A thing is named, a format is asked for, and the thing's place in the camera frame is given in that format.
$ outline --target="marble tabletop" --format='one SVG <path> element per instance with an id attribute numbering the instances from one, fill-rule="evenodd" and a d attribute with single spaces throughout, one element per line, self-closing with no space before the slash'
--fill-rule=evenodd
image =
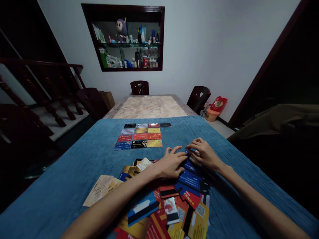
<path id="1" fill-rule="evenodd" d="M 197 114 L 177 95 L 126 96 L 103 119 L 149 119 Z"/>

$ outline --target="bucket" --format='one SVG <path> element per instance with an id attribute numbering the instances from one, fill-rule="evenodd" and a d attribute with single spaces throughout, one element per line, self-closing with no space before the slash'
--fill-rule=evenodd
<path id="1" fill-rule="evenodd" d="M 219 115 L 220 115 L 220 112 L 213 111 L 211 109 L 207 109 L 205 118 L 208 121 L 215 121 L 217 116 L 219 116 Z"/>

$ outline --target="glass shelf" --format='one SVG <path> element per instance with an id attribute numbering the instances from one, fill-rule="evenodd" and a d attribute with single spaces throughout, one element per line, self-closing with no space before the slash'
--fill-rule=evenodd
<path id="1" fill-rule="evenodd" d="M 160 48 L 160 43 L 151 43 L 146 44 L 146 43 L 100 43 L 99 45 L 102 47 L 111 47 L 111 48 Z"/>

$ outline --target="plush toy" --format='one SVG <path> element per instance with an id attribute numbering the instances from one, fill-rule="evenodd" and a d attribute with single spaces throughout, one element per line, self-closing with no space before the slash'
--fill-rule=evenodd
<path id="1" fill-rule="evenodd" d="M 116 30 L 119 34 L 118 37 L 118 43 L 127 43 L 127 28 L 126 28 L 126 18 L 124 18 L 124 21 L 122 19 L 118 19 L 116 22 Z"/>

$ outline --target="qr code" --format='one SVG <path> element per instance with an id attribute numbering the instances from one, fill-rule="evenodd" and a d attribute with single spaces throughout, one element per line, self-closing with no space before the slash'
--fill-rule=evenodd
<path id="1" fill-rule="evenodd" d="M 195 212 L 197 212 L 202 218 L 205 217 L 205 208 L 201 204 L 198 204 Z"/>
<path id="2" fill-rule="evenodd" d="M 181 221 L 184 221 L 184 217 L 185 217 L 185 212 L 179 207 L 177 209 L 177 213 L 178 213 L 178 217 Z"/>

